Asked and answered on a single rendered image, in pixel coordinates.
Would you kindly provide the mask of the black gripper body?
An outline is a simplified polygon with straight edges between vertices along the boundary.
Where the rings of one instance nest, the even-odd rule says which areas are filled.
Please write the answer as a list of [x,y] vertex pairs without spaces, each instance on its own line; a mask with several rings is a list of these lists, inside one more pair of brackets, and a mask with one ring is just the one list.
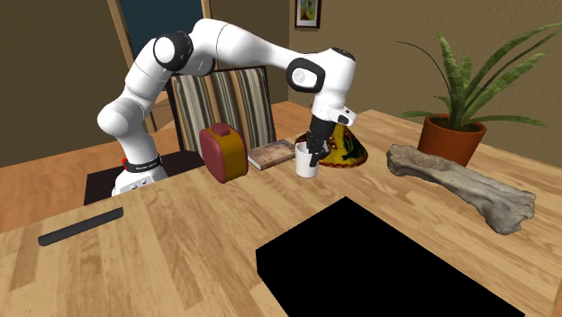
[[306,133],[306,145],[310,152],[322,151],[326,140],[331,136],[331,123],[312,116],[310,127]]

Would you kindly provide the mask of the white cup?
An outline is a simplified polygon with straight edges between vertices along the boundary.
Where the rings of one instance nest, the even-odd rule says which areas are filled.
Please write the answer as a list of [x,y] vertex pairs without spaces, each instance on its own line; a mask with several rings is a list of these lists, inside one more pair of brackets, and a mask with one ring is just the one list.
[[311,167],[313,154],[308,150],[306,142],[295,144],[295,173],[299,177],[313,178],[318,174],[319,164]]

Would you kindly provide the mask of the yellow patterned cone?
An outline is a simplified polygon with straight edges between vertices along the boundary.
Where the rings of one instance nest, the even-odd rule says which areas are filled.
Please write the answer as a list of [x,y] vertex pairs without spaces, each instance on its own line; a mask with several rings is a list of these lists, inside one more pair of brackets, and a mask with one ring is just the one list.
[[[306,142],[306,133],[295,140]],[[321,166],[328,168],[355,168],[367,161],[368,153],[358,141],[348,126],[340,123],[331,123],[331,136],[326,140],[330,154],[319,160]]]

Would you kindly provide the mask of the brown book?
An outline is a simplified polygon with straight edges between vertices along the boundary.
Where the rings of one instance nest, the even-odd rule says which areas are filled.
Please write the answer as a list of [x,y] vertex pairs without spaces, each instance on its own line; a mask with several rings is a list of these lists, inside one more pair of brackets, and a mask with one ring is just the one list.
[[288,140],[277,140],[251,149],[248,161],[258,170],[265,170],[295,157],[295,145]]

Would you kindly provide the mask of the red and yellow box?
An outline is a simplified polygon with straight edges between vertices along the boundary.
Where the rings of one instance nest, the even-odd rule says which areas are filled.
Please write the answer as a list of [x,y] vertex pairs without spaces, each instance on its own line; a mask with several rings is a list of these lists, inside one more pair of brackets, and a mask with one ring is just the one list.
[[212,123],[200,131],[199,139],[204,164],[219,183],[227,183],[248,173],[244,137],[229,124]]

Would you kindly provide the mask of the striped chair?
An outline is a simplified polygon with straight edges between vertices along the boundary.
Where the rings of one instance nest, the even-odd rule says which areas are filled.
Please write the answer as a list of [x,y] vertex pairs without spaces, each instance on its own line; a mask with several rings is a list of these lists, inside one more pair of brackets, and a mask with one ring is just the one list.
[[229,124],[247,148],[276,140],[264,66],[215,70],[203,76],[175,75],[166,84],[179,148],[201,151],[199,132]]

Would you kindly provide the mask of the black flat box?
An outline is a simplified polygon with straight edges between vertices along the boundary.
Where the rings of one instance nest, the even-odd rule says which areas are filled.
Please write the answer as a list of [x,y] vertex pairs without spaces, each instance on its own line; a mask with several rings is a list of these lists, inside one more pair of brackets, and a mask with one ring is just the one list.
[[256,251],[288,317],[525,317],[348,197]]

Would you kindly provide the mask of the green plant in terracotta pot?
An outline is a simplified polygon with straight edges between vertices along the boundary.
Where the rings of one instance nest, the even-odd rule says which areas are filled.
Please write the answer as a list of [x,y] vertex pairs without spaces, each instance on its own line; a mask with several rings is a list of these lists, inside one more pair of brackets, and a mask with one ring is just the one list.
[[[553,32],[536,42],[525,51],[507,61],[493,75],[489,72],[510,51],[531,37],[551,29]],[[442,64],[437,69],[448,90],[440,101],[447,106],[446,113],[407,111],[402,118],[422,117],[424,119],[417,150],[428,155],[442,157],[466,166],[481,143],[487,128],[485,122],[517,122],[543,127],[541,122],[519,115],[487,115],[477,117],[476,113],[496,95],[511,86],[513,82],[531,71],[546,56],[537,51],[541,45],[562,32],[562,23],[552,23],[524,32],[503,44],[487,59],[483,66],[473,71],[471,58],[456,55],[441,32],[437,33],[442,54]]]

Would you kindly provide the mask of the large grey bone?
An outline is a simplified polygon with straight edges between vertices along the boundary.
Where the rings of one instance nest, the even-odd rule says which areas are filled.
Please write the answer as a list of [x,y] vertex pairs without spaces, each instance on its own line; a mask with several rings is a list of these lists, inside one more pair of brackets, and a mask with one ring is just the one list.
[[393,144],[386,152],[389,171],[397,177],[412,176],[447,188],[473,205],[496,233],[509,235],[535,215],[536,195],[486,177],[439,156],[409,145]]

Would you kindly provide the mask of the dark robot stand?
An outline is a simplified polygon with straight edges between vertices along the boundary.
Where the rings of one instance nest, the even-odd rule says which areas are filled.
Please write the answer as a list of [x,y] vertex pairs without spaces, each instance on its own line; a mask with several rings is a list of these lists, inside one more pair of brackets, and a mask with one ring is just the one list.
[[[178,151],[162,157],[163,167],[169,177],[202,167],[203,159],[196,151]],[[124,166],[109,168],[87,175],[84,205],[92,204],[112,196],[115,179]]]

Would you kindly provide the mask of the dark grey rod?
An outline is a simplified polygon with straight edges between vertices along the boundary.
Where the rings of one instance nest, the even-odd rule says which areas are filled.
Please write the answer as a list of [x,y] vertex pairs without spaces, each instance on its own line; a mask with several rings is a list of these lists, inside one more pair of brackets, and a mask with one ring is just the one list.
[[70,224],[69,226],[43,234],[38,237],[37,241],[41,247],[46,247],[53,243],[78,235],[79,233],[89,231],[95,227],[117,220],[123,217],[123,215],[124,211],[122,207],[115,208],[111,211],[100,213],[81,222],[76,222]]

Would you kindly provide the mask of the framed wall picture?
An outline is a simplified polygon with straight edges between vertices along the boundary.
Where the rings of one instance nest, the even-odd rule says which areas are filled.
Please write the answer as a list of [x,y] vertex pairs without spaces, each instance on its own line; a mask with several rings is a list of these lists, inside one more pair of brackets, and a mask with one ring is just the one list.
[[295,0],[295,28],[319,29],[322,0]]

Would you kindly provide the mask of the blue door with wooden frame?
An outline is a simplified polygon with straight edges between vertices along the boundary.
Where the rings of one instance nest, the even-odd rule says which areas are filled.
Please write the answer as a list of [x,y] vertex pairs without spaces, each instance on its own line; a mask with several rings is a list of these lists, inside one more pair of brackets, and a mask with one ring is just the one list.
[[210,0],[106,0],[127,68],[141,49],[163,33],[192,31],[211,18]]

